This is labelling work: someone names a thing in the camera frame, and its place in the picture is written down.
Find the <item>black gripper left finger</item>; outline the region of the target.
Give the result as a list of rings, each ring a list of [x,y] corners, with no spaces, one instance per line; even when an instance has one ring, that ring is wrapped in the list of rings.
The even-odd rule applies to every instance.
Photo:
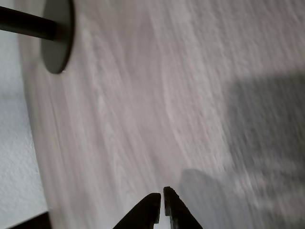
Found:
[[[153,229],[159,223],[161,194],[150,193],[138,202],[114,229]]]

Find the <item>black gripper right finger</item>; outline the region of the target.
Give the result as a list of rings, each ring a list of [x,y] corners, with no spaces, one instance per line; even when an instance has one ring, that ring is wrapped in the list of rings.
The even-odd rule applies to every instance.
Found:
[[[202,229],[179,195],[171,187],[163,188],[164,212],[172,229]]]

